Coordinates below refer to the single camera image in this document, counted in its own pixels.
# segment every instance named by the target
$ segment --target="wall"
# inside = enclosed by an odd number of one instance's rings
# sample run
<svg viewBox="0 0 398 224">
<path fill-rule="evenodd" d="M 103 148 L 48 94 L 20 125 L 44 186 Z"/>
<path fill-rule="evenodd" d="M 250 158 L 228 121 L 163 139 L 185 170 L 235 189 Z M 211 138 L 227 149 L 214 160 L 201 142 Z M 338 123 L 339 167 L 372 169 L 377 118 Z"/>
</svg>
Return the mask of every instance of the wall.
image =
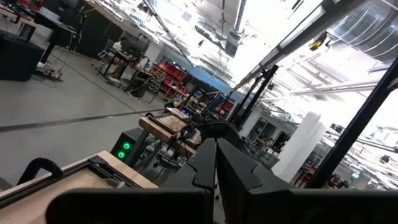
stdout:
<svg viewBox="0 0 398 224">
<path fill-rule="evenodd" d="M 242 130 L 239 132 L 240 136 L 247 137 L 254 125 L 260 119 L 262 111 L 260 108 L 255 108 L 247 118 L 246 122 L 242 125 Z"/>
<path fill-rule="evenodd" d="M 149 58 L 151 63 L 157 62 L 157 58 L 162 50 L 162 44 L 156 44 L 155 42 L 151 42 L 147 51 L 145 52 L 145 56 Z"/>
<path fill-rule="evenodd" d="M 322 119 L 321 113 L 308 112 L 278 155 L 280 161 L 272 168 L 274 174 L 289 183 L 329 126 L 330 123 Z"/>
<path fill-rule="evenodd" d="M 256 107 L 252 113 L 249 115 L 246 122 L 242 125 L 242 130 L 239 132 L 241 136 L 247 137 L 257 123 L 257 121 L 262 118 L 268 121 L 270 124 L 274 125 L 277 128 L 277 131 L 272 135 L 273 139 L 278 137 L 278 134 L 283 131 L 287 134 L 291 134 L 295 131 L 295 128 L 284 121 L 281 121 L 277 118 L 274 118 L 267 111 L 261 109 L 260 107 Z"/>
</svg>

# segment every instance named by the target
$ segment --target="gray floor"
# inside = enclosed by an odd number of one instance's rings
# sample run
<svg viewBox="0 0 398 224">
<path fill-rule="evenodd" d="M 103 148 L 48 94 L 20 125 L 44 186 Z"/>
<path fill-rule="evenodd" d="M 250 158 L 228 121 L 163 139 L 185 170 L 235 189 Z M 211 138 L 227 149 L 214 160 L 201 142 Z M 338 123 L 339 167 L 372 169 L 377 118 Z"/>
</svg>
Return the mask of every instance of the gray floor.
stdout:
<svg viewBox="0 0 398 224">
<path fill-rule="evenodd" d="M 11 23 L 8 23 L 8 29 L 16 30 Z M 36 43 L 44 41 L 37 35 L 33 40 Z M 54 50 L 52 54 L 58 57 L 61 53 L 61 50 Z M 92 63 L 97 66 L 96 62 L 72 53 L 69 56 L 63 54 L 58 62 L 53 56 L 49 60 L 56 62 L 58 70 L 66 57 L 67 66 L 61 71 L 63 83 L 0 81 L 0 128 L 163 107 L 164 103 L 158 99 L 151 104 L 146 103 L 145 100 L 152 97 L 148 93 L 136 100 L 119 88 L 106 84 L 91 66 Z M 64 166 L 103 150 L 110 151 L 122 131 L 138 127 L 140 117 L 134 114 L 0 132 L 0 178 L 15 185 L 26 165 L 36 157 L 47 157 Z"/>
</svg>

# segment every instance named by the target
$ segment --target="black cable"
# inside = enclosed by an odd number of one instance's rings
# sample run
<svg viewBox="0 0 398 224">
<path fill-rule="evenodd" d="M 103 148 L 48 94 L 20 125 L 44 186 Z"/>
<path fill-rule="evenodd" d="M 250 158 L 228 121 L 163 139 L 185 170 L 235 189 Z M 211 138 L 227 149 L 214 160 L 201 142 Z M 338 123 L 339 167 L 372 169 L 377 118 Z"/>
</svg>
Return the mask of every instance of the black cable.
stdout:
<svg viewBox="0 0 398 224">
<path fill-rule="evenodd" d="M 56 88 L 56 87 L 57 87 L 57 85 L 55 84 L 55 82 L 52 81 L 52 80 L 51 80 L 51 82 L 52 82 L 53 86 L 52 86 L 52 85 L 49 85 L 49 84 L 47 84 L 47 83 L 44 83 L 45 78 L 44 78 L 44 77 L 41 77 L 41 76 L 38 76 L 38 75 L 34 75 L 34 78 L 31 78 L 31 80 L 33 80 L 33 81 L 38 81 L 38 82 L 40 82 L 41 84 L 43 84 L 43 85 L 45 85 L 45 86 L 48 86 L 48 87 L 50 87 L 50 88 Z"/>
<path fill-rule="evenodd" d="M 69 57 L 69 52 L 70 52 L 70 46 L 72 45 L 72 39 L 73 39 L 73 32 L 70 32 L 70 41 L 69 41 L 69 46 L 68 46 L 68 54 L 67 54 L 67 58 L 65 59 L 65 62 L 63 63 L 62 67 L 58 70 L 58 73 L 61 72 L 61 70 L 64 68 L 64 66 L 67 64 L 68 62 L 68 57 Z"/>
</svg>

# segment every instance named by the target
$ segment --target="black desk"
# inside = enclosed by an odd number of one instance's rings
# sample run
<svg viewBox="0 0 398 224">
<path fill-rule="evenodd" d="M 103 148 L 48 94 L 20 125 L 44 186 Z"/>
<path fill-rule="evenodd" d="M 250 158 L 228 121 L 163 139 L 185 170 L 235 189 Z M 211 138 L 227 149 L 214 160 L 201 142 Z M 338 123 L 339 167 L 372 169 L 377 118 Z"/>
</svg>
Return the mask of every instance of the black desk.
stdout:
<svg viewBox="0 0 398 224">
<path fill-rule="evenodd" d="M 99 73 L 103 77 L 106 78 L 106 74 L 109 72 L 109 69 L 111 68 L 111 66 L 113 64 L 114 59 L 117 57 L 118 59 L 124 61 L 124 65 L 123 65 L 122 69 L 120 69 L 119 73 L 116 75 L 116 79 L 119 80 L 122 77 L 122 75 L 123 75 L 124 71 L 126 70 L 127 66 L 129 65 L 129 62 L 131 61 L 131 59 L 127 55 L 125 55 L 124 53 L 118 52 L 117 50 L 111 49 L 111 52 L 113 54 L 113 57 L 112 57 L 111 61 L 109 62 L 109 65 L 106 67 L 105 72 L 99 71 Z"/>
<path fill-rule="evenodd" d="M 33 18 L 35 23 L 53 30 L 53 37 L 50 40 L 50 45 L 47 47 L 47 50 L 44 52 L 43 57 L 40 60 L 42 63 L 45 63 L 49 58 L 51 51 L 55 47 L 55 43 L 57 42 L 61 30 L 70 32 L 70 35 L 76 34 L 73 28 L 68 27 L 67 25 L 63 24 L 60 21 L 49 18 L 48 16 L 42 14 L 41 12 L 30 10 L 21 4 L 16 4 L 16 7 L 18 8 L 18 10 L 22 11 L 23 13 Z"/>
</svg>

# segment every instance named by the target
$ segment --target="ceiling pipe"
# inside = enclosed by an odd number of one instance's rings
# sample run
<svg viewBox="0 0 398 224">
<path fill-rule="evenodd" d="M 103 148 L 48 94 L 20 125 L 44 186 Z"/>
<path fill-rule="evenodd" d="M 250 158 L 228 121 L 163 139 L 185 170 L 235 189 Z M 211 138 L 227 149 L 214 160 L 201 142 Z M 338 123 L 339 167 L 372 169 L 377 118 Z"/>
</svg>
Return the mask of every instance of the ceiling pipe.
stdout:
<svg viewBox="0 0 398 224">
<path fill-rule="evenodd" d="M 244 15 L 244 8 L 246 7 L 247 1 L 248 0 L 239 0 L 239 4 L 238 4 L 238 15 L 236 16 L 234 30 L 239 34 L 242 33 L 243 28 L 244 28 L 244 23 L 246 22 L 243 19 L 243 15 Z"/>
<path fill-rule="evenodd" d="M 311 93 L 295 93 L 290 94 L 292 96 L 305 96 L 305 95 L 315 95 L 315 94 L 331 94 L 331 93 L 346 93 L 346 92 L 356 92 L 356 91 L 371 91 L 374 89 L 376 85 L 368 85 L 368 86 L 361 86 L 361 87 L 345 87 L 345 88 L 338 88 L 334 90 L 320 90 L 319 92 L 311 92 Z"/>
<path fill-rule="evenodd" d="M 376 86 L 377 83 L 379 82 L 380 77 L 376 77 L 376 78 L 371 78 L 369 80 L 363 80 L 360 82 L 344 82 L 344 83 L 339 83 L 339 84 L 334 84 L 334 85 L 325 85 L 325 86 L 319 86 L 316 87 L 316 90 L 322 92 L 322 91 L 327 91 L 327 90 L 332 90 L 332 89 L 336 89 L 336 88 L 344 88 L 344 87 L 348 87 L 348 88 L 352 88 L 355 89 L 357 87 L 366 85 L 366 86 Z M 297 91 L 291 91 L 289 94 L 290 95 L 298 95 L 298 94 L 305 94 L 305 93 L 316 93 L 316 91 L 312 90 L 312 89 L 301 89 L 301 90 L 297 90 Z"/>
<path fill-rule="evenodd" d="M 252 78 L 258 76 L 263 69 L 267 70 L 271 68 L 271 66 L 280 62 L 287 55 L 306 44 L 365 1 L 340 0 L 336 2 L 334 0 L 323 0 L 318 7 L 241 80 L 240 84 L 249 82 Z"/>
<path fill-rule="evenodd" d="M 334 135 L 334 136 L 337 136 L 337 137 L 341 136 L 340 133 L 334 133 L 332 131 L 326 131 L 326 134 L 331 134 L 331 135 Z M 384 146 L 382 144 L 371 142 L 371 141 L 368 141 L 368 140 L 365 140 L 365 139 L 357 139 L 356 142 L 359 142 L 361 144 L 365 144 L 365 145 L 368 145 L 368 146 L 376 147 L 378 149 L 383 149 L 383 150 L 386 150 L 386 151 L 389 151 L 389 152 L 398 153 L 398 149 L 396 149 L 394 147 Z"/>
</svg>

